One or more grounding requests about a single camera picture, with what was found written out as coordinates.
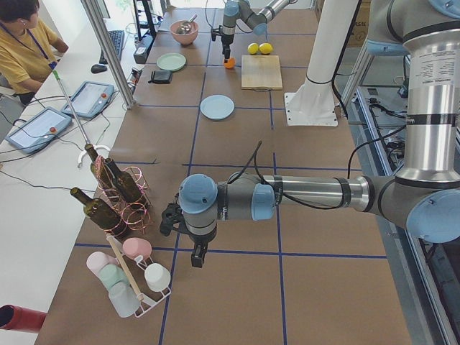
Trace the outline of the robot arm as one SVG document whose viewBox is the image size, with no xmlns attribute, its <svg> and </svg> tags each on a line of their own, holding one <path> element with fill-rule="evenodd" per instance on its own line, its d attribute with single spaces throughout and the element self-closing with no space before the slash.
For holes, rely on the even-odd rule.
<svg viewBox="0 0 460 345">
<path fill-rule="evenodd" d="M 234 42 L 236 24 L 238 20 L 243 21 L 256 35 L 262 35 L 267 31 L 267 24 L 285 7 L 294 4 L 295 1 L 274 0 L 257 13 L 251 8 L 249 1 L 227 1 L 224 7 L 222 24 L 211 29 L 213 41 L 219 36 L 222 44 L 224 62 L 227 63 L 231 57 L 231 44 Z"/>
<path fill-rule="evenodd" d="M 459 117 L 459 3 L 375 1 L 369 45 L 402 45 L 410 54 L 405 163 L 393 177 L 310 178 L 234 173 L 214 182 L 195 174 L 181 183 L 178 207 L 164 222 L 190 237 L 201 267 L 218 221 L 270 219 L 275 206 L 351 207 L 381 216 L 432 243 L 459 237 L 459 174 L 454 169 Z"/>
</svg>

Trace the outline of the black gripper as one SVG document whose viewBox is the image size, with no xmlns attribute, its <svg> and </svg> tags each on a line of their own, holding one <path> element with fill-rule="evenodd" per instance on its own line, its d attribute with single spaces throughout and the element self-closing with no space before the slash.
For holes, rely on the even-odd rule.
<svg viewBox="0 0 460 345">
<path fill-rule="evenodd" d="M 185 224 L 188 230 L 188 237 L 193 241 L 194 248 L 190 259 L 193 267 L 204 266 L 208 243 L 213 241 L 217 234 L 217 223 L 212 223 L 204 227 Z"/>
<path fill-rule="evenodd" d="M 211 39 L 215 42 L 219 36 L 223 44 L 222 53 L 224 55 L 224 62 L 228 62 L 231 57 L 230 46 L 234 41 L 235 27 L 227 27 L 220 25 L 218 28 L 211 29 Z"/>
</svg>

